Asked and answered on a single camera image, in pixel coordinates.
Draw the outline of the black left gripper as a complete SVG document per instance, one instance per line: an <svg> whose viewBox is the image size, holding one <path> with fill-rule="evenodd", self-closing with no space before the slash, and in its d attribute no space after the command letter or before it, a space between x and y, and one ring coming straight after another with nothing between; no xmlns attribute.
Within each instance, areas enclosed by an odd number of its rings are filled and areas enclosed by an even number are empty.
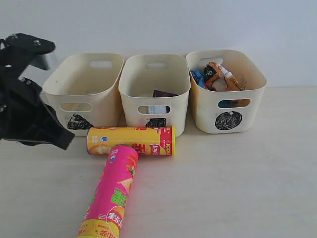
<svg viewBox="0 0 317 238"><path fill-rule="evenodd" d="M28 66L50 70L54 42L24 33L0 41L0 137L28 146L40 143L66 150L74 138L40 98L41 87L21 74Z"/></svg>

